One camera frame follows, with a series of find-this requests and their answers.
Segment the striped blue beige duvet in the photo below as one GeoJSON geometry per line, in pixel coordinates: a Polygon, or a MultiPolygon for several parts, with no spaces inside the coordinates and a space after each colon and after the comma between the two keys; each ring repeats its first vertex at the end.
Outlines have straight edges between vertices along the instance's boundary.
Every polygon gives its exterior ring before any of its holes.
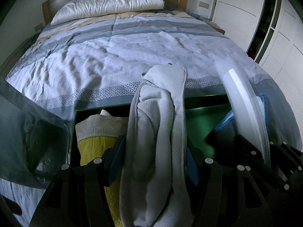
{"type": "MultiPolygon", "coordinates": [[[[214,65],[217,57],[236,62],[260,96],[252,81],[257,64],[232,40],[183,12],[128,12],[47,26],[3,79],[65,122],[71,142],[63,165],[81,166],[72,155],[78,110],[131,106],[142,77],[156,65],[186,70],[184,105],[186,98],[227,96],[214,65]]],[[[219,133],[239,135],[236,122],[219,133]]],[[[1,226],[30,226],[46,189],[1,178],[1,226]]],[[[223,184],[222,178],[224,205],[235,218],[241,189],[241,182],[223,184]]]]}

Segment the white wardrobe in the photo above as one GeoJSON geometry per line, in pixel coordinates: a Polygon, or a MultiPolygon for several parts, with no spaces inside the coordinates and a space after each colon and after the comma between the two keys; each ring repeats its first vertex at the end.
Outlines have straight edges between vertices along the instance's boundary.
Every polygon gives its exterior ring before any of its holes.
{"type": "Polygon", "coordinates": [[[213,21],[257,64],[269,139],[302,149],[302,16],[291,0],[216,0],[213,21]]]}

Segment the wooden nightstand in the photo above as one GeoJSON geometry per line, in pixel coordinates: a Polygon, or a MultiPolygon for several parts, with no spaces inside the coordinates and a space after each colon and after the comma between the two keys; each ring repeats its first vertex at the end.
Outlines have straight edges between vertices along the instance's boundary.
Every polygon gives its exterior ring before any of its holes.
{"type": "Polygon", "coordinates": [[[225,35],[225,30],[220,28],[216,23],[209,21],[209,20],[203,20],[204,23],[208,24],[210,27],[212,27],[214,30],[220,32],[221,34],[225,35]]]}

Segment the wall socket plate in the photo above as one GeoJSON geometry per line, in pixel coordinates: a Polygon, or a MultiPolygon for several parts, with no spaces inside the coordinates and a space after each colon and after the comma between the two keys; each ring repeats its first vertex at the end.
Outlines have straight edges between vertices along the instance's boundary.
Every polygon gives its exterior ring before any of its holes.
{"type": "Polygon", "coordinates": [[[209,9],[209,4],[205,2],[199,2],[199,7],[209,9]]]}
{"type": "Polygon", "coordinates": [[[38,24],[37,26],[35,26],[34,30],[35,30],[35,31],[39,31],[40,29],[42,29],[42,27],[43,27],[43,24],[40,23],[40,24],[38,24]]]}

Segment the clear plastic packet teal strip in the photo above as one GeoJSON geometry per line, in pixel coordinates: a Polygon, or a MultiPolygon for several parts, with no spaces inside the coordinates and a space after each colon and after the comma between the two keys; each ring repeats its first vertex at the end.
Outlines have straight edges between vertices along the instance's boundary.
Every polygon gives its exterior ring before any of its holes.
{"type": "Polygon", "coordinates": [[[249,79],[231,58],[215,58],[214,65],[230,101],[238,133],[260,150],[271,165],[270,145],[263,102],[255,94],[249,79]]]}

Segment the grey blue-edged cloth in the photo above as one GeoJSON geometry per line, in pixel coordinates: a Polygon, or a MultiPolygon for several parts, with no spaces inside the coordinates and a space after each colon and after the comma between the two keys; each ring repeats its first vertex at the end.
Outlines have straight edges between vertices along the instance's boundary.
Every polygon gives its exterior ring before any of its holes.
{"type": "MultiPolygon", "coordinates": [[[[261,110],[262,113],[262,118],[263,118],[263,123],[264,126],[266,128],[266,131],[268,132],[269,128],[268,128],[268,109],[267,109],[267,94],[266,93],[261,93],[260,96],[256,96],[256,99],[258,101],[258,105],[259,108],[261,110]]],[[[251,118],[248,112],[244,112],[244,117],[240,117],[239,115],[240,113],[235,114],[233,110],[231,110],[226,116],[225,118],[220,121],[220,123],[215,126],[214,131],[218,132],[223,130],[224,128],[226,128],[228,125],[230,125],[233,121],[236,122],[237,128],[239,128],[238,126],[238,122],[240,122],[239,124],[243,124],[245,128],[254,128],[255,125],[257,124],[258,127],[260,127],[260,124],[258,123],[258,121],[260,120],[258,117],[256,117],[255,113],[253,113],[253,117],[251,118]]]]}

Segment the yellow towel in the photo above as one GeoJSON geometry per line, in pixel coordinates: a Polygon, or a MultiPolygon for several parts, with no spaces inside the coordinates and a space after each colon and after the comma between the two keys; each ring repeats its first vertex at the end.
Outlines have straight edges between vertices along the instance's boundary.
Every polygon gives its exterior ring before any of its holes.
{"type": "MultiPolygon", "coordinates": [[[[84,166],[115,145],[118,137],[127,132],[126,117],[111,116],[106,110],[91,115],[76,124],[77,146],[84,166]]],[[[105,187],[105,195],[115,226],[122,226],[119,206],[120,181],[117,180],[105,187]]]]}

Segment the dark green tray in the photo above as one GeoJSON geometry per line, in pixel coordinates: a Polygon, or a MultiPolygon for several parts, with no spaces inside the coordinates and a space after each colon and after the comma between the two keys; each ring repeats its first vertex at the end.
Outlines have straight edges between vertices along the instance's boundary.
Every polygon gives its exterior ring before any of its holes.
{"type": "MultiPolygon", "coordinates": [[[[84,121],[91,115],[100,114],[102,110],[106,110],[111,116],[126,117],[128,119],[130,104],[78,110],[76,112],[76,124],[84,121]]],[[[187,144],[192,144],[194,147],[200,149],[205,157],[213,159],[215,155],[214,148],[208,145],[205,139],[230,110],[231,106],[226,95],[186,98],[187,144]]],[[[81,156],[77,146],[76,128],[74,128],[73,134],[72,155],[76,157],[76,164],[80,165],[81,156]]]]}

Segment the white pillow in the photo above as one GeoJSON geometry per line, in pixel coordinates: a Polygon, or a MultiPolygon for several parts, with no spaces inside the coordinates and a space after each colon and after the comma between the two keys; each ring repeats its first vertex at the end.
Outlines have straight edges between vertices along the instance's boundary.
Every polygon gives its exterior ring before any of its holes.
{"type": "Polygon", "coordinates": [[[164,0],[72,0],[55,14],[51,25],[109,14],[161,10],[164,4],[164,0]]]}

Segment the left wall socket plate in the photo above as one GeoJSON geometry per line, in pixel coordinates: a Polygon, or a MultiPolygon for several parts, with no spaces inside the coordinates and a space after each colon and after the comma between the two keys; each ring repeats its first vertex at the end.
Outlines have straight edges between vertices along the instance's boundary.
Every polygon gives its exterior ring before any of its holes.
{"type": "Polygon", "coordinates": [[[42,29],[42,27],[43,27],[43,24],[40,23],[40,24],[38,24],[37,26],[35,26],[34,30],[35,30],[35,31],[39,31],[40,29],[42,29]]]}

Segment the grey fabric pouch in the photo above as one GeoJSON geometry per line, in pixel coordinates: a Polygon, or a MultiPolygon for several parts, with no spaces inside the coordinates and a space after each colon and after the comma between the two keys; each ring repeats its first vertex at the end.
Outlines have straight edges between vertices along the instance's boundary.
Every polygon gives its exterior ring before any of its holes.
{"type": "Polygon", "coordinates": [[[186,125],[181,66],[156,65],[131,102],[120,183],[124,226],[191,226],[185,185],[186,125]]]}

